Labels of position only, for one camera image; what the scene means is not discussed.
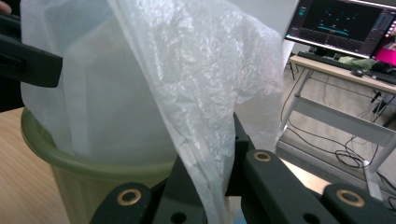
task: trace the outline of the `computer monitor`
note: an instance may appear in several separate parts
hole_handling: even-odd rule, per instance
[[[359,0],[301,0],[286,39],[358,58],[379,52],[396,7]]]

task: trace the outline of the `brass insert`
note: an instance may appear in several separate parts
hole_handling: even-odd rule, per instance
[[[124,196],[126,194],[133,194],[134,196],[129,200],[125,200]],[[142,193],[138,189],[125,189],[119,194],[119,197],[117,197],[117,203],[122,206],[129,206],[139,202],[141,197]]]
[[[353,191],[350,191],[349,189],[339,189],[335,192],[335,195],[337,195],[337,197],[341,201],[343,201],[344,203],[347,203],[351,206],[363,207],[366,204],[366,202],[363,200],[363,198],[359,194],[357,194]],[[353,201],[350,200],[348,197],[346,197],[346,195],[353,197],[355,200],[353,200]]]
[[[271,155],[266,152],[256,152],[254,158],[258,161],[270,161],[272,159]]]

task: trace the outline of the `keyboard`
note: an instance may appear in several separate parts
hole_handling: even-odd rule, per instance
[[[352,71],[352,69],[354,69],[354,68],[359,68],[358,66],[350,65],[350,64],[346,64],[346,63],[340,63],[340,62],[338,62],[336,60],[324,58],[324,57],[318,56],[318,55],[316,55],[314,53],[307,53],[307,52],[301,52],[300,51],[300,52],[297,53],[297,55],[300,56],[300,57],[306,58],[306,59],[310,59],[310,60],[313,60],[313,61],[316,61],[316,62],[320,62],[320,63],[326,63],[328,65],[332,65],[332,66],[335,66],[335,67],[343,68],[343,69],[346,69],[346,70],[349,70],[349,71]]]
[[[326,63],[335,67],[339,67],[339,68],[343,68],[349,71],[352,71],[354,68],[359,68],[358,66],[355,65],[350,65],[350,64],[346,64],[346,63],[340,63],[336,60],[333,59],[327,59],[327,58],[323,58],[322,56],[318,56],[314,53],[308,53],[308,52],[298,52],[297,53],[298,56],[306,58],[306,59],[310,59],[316,62],[320,62],[320,63]],[[375,72],[375,71],[366,71],[364,72],[364,75],[368,76],[368,77],[372,77],[376,80],[379,81],[383,81],[389,84],[393,84],[396,85],[396,76],[393,75],[388,75],[385,73],[379,73],[379,72]]]
[[[375,72],[375,71],[367,71],[364,73],[364,75],[368,76],[368,77],[372,77],[376,80],[380,80],[383,82],[387,82],[393,85],[396,85],[396,76],[394,75],[388,75],[385,73],[379,73],[379,72]]]

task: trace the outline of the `plastic bucket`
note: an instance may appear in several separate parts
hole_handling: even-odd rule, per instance
[[[73,157],[58,150],[50,134],[27,109],[21,116],[27,146],[50,164],[70,223],[90,223],[93,213],[116,186],[141,183],[152,187],[169,176],[174,162],[150,166],[118,166]]]

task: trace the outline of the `white plastic bag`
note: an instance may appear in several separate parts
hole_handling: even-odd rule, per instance
[[[282,39],[226,1],[108,3],[209,223],[230,222],[224,193],[233,166],[234,106],[240,104],[245,114],[244,127],[261,133],[266,149],[273,149],[282,92]]]
[[[106,0],[21,2],[22,41],[64,57],[59,86],[22,84],[62,151],[110,164],[176,157],[142,71]]]
[[[23,101],[79,157],[156,163],[175,147],[209,223],[229,222],[233,112],[275,147],[280,36],[226,1],[109,3],[118,22],[105,0],[22,0],[22,41],[64,57],[59,87],[22,84]]]

